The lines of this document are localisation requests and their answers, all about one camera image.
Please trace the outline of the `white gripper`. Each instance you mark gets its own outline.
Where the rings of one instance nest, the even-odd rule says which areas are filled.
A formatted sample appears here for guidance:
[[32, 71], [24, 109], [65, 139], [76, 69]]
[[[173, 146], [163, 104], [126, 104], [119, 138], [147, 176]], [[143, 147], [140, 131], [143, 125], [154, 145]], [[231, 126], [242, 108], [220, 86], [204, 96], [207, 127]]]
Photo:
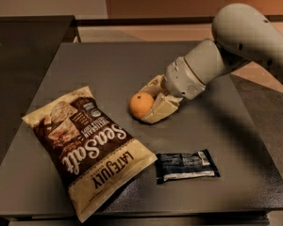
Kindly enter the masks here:
[[150, 124], [162, 121], [177, 111], [182, 98], [192, 100], [205, 88], [185, 58], [180, 56], [165, 69], [164, 76], [157, 75], [141, 89], [154, 100], [141, 120]]

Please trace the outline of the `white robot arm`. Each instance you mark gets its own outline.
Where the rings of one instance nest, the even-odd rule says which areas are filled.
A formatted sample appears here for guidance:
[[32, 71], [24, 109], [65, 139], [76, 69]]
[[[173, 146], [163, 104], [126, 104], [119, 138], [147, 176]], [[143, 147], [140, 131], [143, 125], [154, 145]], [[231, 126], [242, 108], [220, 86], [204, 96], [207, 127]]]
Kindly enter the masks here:
[[255, 8], [231, 4], [222, 8], [211, 24], [212, 39], [205, 39], [178, 57], [164, 74], [143, 91], [155, 98], [141, 120], [156, 123], [177, 111], [184, 100], [205, 91], [213, 79], [250, 62], [268, 70], [283, 85], [283, 34]]

